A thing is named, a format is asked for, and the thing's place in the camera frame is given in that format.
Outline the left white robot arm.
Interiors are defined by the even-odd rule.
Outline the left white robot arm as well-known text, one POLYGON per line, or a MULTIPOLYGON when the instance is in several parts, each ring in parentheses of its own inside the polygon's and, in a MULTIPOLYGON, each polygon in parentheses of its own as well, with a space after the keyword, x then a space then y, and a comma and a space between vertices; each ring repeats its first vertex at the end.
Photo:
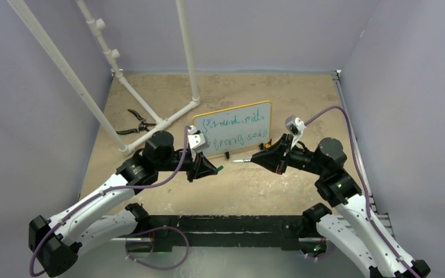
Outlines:
POLYGON ((107 213, 118 204, 143 190, 162 185, 161 171, 172 177, 183 171, 188 181, 216 175, 218 169, 205 157, 209 146, 206 136, 195 126, 184 129, 181 149, 174 148, 173 135, 157 131, 125 160, 108 180, 64 211, 45 218, 41 215, 30 221, 28 245, 32 251, 29 265, 31 277, 38 277, 34 263, 39 262, 42 273, 57 277, 73 266, 89 250, 119 236, 142 237, 168 230, 167 225, 151 221, 140 204, 129 204, 120 213, 107 213))

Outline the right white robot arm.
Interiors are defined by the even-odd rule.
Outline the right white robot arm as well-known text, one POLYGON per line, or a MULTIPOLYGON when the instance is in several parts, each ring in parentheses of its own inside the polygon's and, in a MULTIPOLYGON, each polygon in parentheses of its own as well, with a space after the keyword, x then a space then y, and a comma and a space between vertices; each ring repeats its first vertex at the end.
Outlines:
POLYGON ((344 169, 347 156, 339 140, 326 137, 314 151, 291 143, 291 135, 284 134, 277 143, 252 155, 250 161, 276 174, 292 167, 318 175, 315 187, 329 205, 318 203, 304 211, 301 229, 306 234, 324 237, 364 277, 430 274, 428 264, 406 252, 371 211, 369 196, 344 169))

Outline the yellow framed whiteboard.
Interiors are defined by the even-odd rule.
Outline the yellow framed whiteboard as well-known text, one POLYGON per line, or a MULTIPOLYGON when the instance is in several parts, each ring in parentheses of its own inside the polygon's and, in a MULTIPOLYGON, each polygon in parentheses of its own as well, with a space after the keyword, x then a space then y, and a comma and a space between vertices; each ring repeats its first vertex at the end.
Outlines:
POLYGON ((205 156, 259 147, 271 141, 272 103, 260 101, 195 115, 193 125, 207 139, 205 156))

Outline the green whiteboard marker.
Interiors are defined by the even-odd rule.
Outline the green whiteboard marker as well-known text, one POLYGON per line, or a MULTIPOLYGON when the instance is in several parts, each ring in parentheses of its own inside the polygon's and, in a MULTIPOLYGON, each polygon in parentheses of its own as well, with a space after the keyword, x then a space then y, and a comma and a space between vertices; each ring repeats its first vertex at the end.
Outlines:
POLYGON ((251 159, 236 159, 232 161, 233 163, 251 163, 251 159))

